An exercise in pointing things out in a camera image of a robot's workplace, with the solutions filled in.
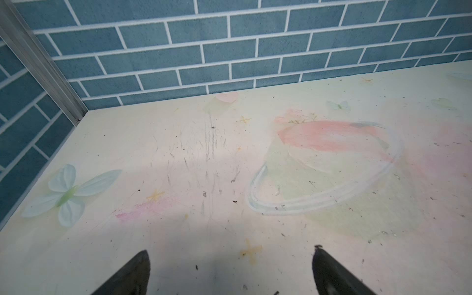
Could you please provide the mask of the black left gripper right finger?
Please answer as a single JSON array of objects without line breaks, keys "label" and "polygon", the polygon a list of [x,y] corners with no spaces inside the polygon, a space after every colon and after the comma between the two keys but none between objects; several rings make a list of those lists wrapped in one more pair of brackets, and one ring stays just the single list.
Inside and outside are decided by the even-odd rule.
[{"label": "black left gripper right finger", "polygon": [[375,295],[321,245],[315,246],[312,271],[320,295]]}]

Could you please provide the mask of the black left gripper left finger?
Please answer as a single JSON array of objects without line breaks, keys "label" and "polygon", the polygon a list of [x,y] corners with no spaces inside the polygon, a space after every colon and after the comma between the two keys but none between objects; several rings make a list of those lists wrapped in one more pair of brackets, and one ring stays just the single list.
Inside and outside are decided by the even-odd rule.
[{"label": "black left gripper left finger", "polygon": [[140,251],[92,294],[145,295],[150,271],[149,254],[146,250]]}]

